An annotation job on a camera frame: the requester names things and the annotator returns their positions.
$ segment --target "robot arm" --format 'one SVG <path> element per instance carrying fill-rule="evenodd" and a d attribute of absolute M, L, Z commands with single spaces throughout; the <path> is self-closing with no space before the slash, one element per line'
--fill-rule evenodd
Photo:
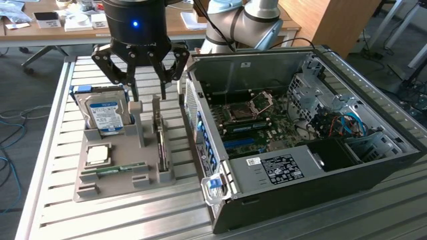
<path fill-rule="evenodd" d="M 166 34 L 165 6 L 178 0 L 101 0 L 110 33 L 110 43 L 95 46 L 91 59 L 113 84 L 131 90 L 138 101 L 134 80 L 135 67 L 151 66 L 158 76 L 161 99 L 165 88 L 181 78 L 189 52 L 182 44 L 171 43 Z M 244 7 L 241 0 L 210 0 L 208 17 L 228 41 L 238 41 L 257 50 L 266 50 L 278 34 L 282 21 L 278 18 L 277 0 L 252 0 Z M 173 52 L 174 63 L 165 69 L 162 59 Z M 212 28 L 206 27 L 205 41 L 199 52 L 229 52 L 226 42 Z M 114 65 L 114 54 L 126 63 L 122 72 Z"/>
<path fill-rule="evenodd" d="M 165 6 L 177 0 L 102 0 L 110 43 L 95 46 L 91 59 L 113 84 L 123 84 L 131 90 L 133 101 L 138 101 L 134 80 L 135 67 L 151 66 L 159 79 L 161 98 L 165 88 L 181 78 L 189 52 L 183 45 L 171 43 L 166 35 Z M 169 69 L 162 65 L 167 52 L 173 52 L 174 63 Z M 122 72 L 110 55 L 126 63 Z"/>
<path fill-rule="evenodd" d="M 282 25 L 277 0 L 252 0 L 245 6 L 241 0 L 210 0 L 206 14 L 228 42 L 237 41 L 257 50 L 268 50 Z M 199 53 L 229 52 L 225 40 L 208 23 Z"/>

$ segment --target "green circuit board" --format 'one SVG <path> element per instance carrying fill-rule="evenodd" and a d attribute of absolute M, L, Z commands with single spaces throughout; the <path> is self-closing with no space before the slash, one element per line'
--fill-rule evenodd
<path fill-rule="evenodd" d="M 210 112 L 229 159 L 292 148 L 302 140 L 296 132 L 294 124 L 285 114 L 281 99 L 280 97 L 270 99 L 256 97 L 253 99 L 256 110 L 264 109 L 258 115 L 253 114 L 249 102 L 210 105 Z M 250 129 L 250 126 L 256 124 L 260 126 L 264 122 L 262 127 Z"/>

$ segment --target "open computer tower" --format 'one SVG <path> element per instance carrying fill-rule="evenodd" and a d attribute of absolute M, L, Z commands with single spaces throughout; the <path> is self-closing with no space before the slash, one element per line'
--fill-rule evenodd
<path fill-rule="evenodd" d="M 425 129 L 333 54 L 193 55 L 181 111 L 214 234 L 370 189 Z"/>

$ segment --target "metal work surface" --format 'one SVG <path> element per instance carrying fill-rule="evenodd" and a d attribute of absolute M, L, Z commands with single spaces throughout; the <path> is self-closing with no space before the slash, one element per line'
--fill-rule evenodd
<path fill-rule="evenodd" d="M 170 56 L 165 57 L 166 67 L 171 64 L 170 59 Z M 352 79 L 360 78 L 332 53 L 329 60 L 345 70 Z M 151 68 L 135 69 L 134 77 L 139 100 L 143 103 L 143 119 L 151 114 L 150 95 L 159 94 L 159 84 Z M 106 86 L 109 81 L 90 57 L 83 56 L 63 64 L 17 229 L 17 240 L 412 240 L 427 236 L 425 157 L 409 168 L 393 173 L 369 191 L 220 235 L 212 235 L 209 213 L 178 109 L 175 85 L 166 89 L 166 100 L 159 102 L 171 145 L 175 184 L 93 201 L 73 202 L 83 121 L 78 108 L 67 97 L 67 89 L 69 85 L 86 84 Z M 364 80 L 360 80 L 360 84 L 373 99 L 385 98 Z M 386 112 L 396 112 L 396 117 L 405 120 L 405 113 L 393 105 L 384 106 L 385 108 Z M 416 128 L 421 127 L 408 125 L 408 129 L 416 131 Z"/>

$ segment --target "motherboard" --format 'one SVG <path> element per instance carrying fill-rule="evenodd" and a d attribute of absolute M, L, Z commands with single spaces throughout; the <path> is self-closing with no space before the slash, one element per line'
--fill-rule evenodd
<path fill-rule="evenodd" d="M 292 148 L 302 140 L 286 115 L 286 98 L 264 90 L 248 101 L 212 104 L 229 159 Z"/>

